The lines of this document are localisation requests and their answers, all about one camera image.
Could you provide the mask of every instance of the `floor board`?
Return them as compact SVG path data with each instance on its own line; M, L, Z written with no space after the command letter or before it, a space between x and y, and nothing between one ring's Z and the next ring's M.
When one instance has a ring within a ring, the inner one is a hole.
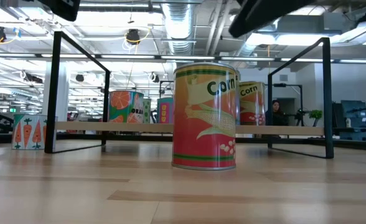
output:
M169 142L108 141L106 152L53 155L0 144L0 223L366 224L366 151L335 152L325 160L237 144L236 169L196 171L171 167Z

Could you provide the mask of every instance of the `person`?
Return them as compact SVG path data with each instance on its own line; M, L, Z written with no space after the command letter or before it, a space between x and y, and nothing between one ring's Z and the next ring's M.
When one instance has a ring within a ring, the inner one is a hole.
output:
M266 111L266 123L268 124L268 114L269 110ZM287 126L288 117L280 108L280 102L278 100L273 100L273 126Z

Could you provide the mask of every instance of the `colorful can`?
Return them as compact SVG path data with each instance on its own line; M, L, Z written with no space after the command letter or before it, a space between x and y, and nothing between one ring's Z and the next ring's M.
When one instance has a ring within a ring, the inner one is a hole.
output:
M12 134L12 149L40 150L45 149L46 115L15 114ZM55 146L56 133L51 139Z
M240 79L241 79L241 74L238 70L236 70L236 75L235 75L235 86L237 86L237 88L235 89L235 124L240 125L240 97L238 97L240 95L240 88L238 88L238 86L240 86Z
M265 84L240 83L240 121L245 125L265 125Z
M236 71L218 63L175 70L172 165L186 169L235 167Z
M108 122L143 123L142 93L112 91L108 106Z
M173 124L173 98L161 98L157 103L158 123Z
M151 114L151 100L143 99L143 123L150 123L150 114Z

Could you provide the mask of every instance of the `black metal frame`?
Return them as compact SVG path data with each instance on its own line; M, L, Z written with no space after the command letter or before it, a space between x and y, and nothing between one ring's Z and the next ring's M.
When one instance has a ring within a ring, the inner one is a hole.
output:
M281 88L281 86L276 86L275 84L273 84L273 86L276 87L276 88ZM293 84L284 84L284 87L287 87L287 86L297 86L297 87L299 87L299 94L301 95L301 110L303 111L303 89L302 89L303 86L302 85L293 85ZM303 126L305 126L304 122L303 122L303 114L301 114L301 117L302 117L301 126L303 127Z
M162 93L161 93L161 91L162 91L162 84L163 83L172 83L172 82L174 82L174 81L159 81L159 98L161 99L161 95L162 95Z
M301 154L305 156L318 157L323 159L332 159L334 158L334 144L332 141L332 92L331 92L331 45L330 39L327 37L320 38L316 43L310 45L306 49L304 49L297 56L293 57L291 60L286 62L284 65L277 68L275 71L271 72L268 75L268 86L273 86L273 75L281 71L283 68L287 67L294 63L297 59L301 58L303 55L310 52L312 49L316 48L319 44L323 43L322 46L322 68L323 68L323 89L324 89L324 142L326 145L326 155L325 156L317 156L313 154L306 154L303 152L296 152L285 149L277 149L273 148L273 137L268 137L268 148L291 152L295 154ZM273 125L273 113L271 109L273 107L273 88L268 88L268 108L270 113L267 114L267 125Z
M61 42L62 39L66 40L69 44L74 46L77 50L79 50L82 54L86 55L92 62L97 64L100 68L105 71L105 86L104 86L104 102L103 102L103 122L108 121L108 94L110 88L110 74L111 72L102 65L97 59L92 57L85 49L75 43L67 34L64 34L62 31L54 32L54 40L53 40L53 53L52 53L52 71L50 73L50 91L49 91L49 101L47 108L47 126L46 126L46 139L48 141L45 142L45 153L59 153L59 152L67 152L74 151L79 149L87 149L89 147L98 147L105 146L107 141L107 131L102 132L101 144L96 146L88 146L88 147L80 147L76 149L66 149L63 151L53 151L53 137L55 130L55 115L56 115L56 105L57 105L57 88L59 85L59 68L60 68L60 53L61 53Z

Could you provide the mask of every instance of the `wooden shelf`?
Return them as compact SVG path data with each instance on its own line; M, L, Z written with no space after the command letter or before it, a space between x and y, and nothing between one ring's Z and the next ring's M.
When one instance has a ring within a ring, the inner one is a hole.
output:
M172 133L173 124L126 124L102 122L56 122L58 130L92 130L92 131L137 131L153 133ZM237 125L237 134L284 134L322 136L324 128L297 127L297 126L250 126Z

